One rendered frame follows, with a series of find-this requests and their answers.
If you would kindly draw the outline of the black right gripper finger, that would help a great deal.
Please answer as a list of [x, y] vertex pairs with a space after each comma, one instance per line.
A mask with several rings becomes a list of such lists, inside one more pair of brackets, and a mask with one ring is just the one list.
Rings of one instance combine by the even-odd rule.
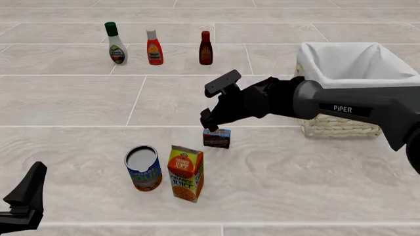
[[209, 108], [201, 111], [200, 122], [203, 128], [209, 130], [210, 132], [215, 132], [219, 129], [218, 125], [211, 118], [211, 111]]

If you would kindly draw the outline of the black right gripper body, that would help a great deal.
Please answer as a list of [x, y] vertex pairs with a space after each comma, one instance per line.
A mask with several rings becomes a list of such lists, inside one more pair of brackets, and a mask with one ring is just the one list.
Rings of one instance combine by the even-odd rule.
[[248, 88], [236, 93], [221, 94], [217, 105], [211, 110], [211, 118], [217, 125], [223, 125], [254, 117], [247, 103], [250, 97]]

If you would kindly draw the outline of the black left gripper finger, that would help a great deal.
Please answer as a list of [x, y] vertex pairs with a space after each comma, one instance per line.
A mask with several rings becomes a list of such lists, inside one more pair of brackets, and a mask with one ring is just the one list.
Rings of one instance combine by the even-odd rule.
[[47, 167], [35, 162], [21, 182], [3, 198], [10, 205], [11, 214], [23, 214], [35, 210], [43, 213], [43, 186]]

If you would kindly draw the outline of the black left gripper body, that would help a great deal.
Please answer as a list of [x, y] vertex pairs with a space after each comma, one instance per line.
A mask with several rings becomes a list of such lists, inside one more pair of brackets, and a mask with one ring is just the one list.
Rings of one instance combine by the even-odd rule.
[[0, 231], [27, 231], [39, 227], [43, 213], [37, 210], [27, 212], [0, 212]]

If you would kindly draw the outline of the chocolate pudding box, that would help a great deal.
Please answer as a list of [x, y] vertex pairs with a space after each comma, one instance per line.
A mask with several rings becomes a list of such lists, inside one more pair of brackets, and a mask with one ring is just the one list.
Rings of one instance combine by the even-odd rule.
[[206, 147], [229, 149], [231, 130], [218, 129], [211, 132], [209, 129], [203, 131], [203, 144]]

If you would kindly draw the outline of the pale wicker basket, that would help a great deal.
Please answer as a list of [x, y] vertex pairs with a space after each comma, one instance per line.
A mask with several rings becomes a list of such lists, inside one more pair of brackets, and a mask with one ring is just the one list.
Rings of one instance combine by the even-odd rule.
[[309, 120], [298, 119], [298, 122], [306, 137], [374, 138], [382, 133], [377, 125], [323, 114]]

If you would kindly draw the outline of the white cloth basket liner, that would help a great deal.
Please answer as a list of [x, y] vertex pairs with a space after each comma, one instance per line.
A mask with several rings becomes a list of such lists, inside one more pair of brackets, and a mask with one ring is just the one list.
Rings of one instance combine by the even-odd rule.
[[379, 43], [302, 43], [294, 76], [325, 89], [420, 86], [420, 74]]

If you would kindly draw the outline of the orange juice carton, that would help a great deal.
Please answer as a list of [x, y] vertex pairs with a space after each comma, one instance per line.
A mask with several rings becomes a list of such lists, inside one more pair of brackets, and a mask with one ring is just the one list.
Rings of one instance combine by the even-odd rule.
[[173, 195], [197, 202], [204, 184], [204, 152], [171, 146], [167, 163]]

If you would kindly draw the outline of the dark red sauce bottle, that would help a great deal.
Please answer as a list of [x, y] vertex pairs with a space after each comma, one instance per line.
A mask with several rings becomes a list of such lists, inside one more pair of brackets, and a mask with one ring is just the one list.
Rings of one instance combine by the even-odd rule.
[[210, 65], [213, 63], [213, 49], [210, 40], [210, 32], [202, 31], [201, 44], [199, 47], [199, 63], [201, 65]]

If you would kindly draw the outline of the soup can with blue label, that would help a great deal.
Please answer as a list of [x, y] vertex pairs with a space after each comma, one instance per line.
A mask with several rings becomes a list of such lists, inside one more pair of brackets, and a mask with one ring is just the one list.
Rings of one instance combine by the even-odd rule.
[[160, 185], [163, 175], [158, 153], [153, 147], [134, 147], [126, 154], [124, 163], [135, 188], [139, 191], [152, 191]]

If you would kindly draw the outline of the red tomato sauce bottle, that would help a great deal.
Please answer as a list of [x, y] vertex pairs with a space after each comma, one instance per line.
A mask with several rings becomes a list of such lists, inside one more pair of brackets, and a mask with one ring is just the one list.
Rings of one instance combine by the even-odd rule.
[[158, 66], [163, 64], [163, 51], [157, 39], [155, 29], [147, 29], [147, 56], [149, 64]]

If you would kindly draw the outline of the green-capped salad dressing bottle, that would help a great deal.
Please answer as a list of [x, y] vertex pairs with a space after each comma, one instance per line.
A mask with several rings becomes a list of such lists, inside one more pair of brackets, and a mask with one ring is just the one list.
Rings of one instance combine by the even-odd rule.
[[127, 49], [119, 38], [117, 25], [115, 22], [104, 24], [109, 40], [109, 55], [115, 64], [123, 65], [128, 60]]

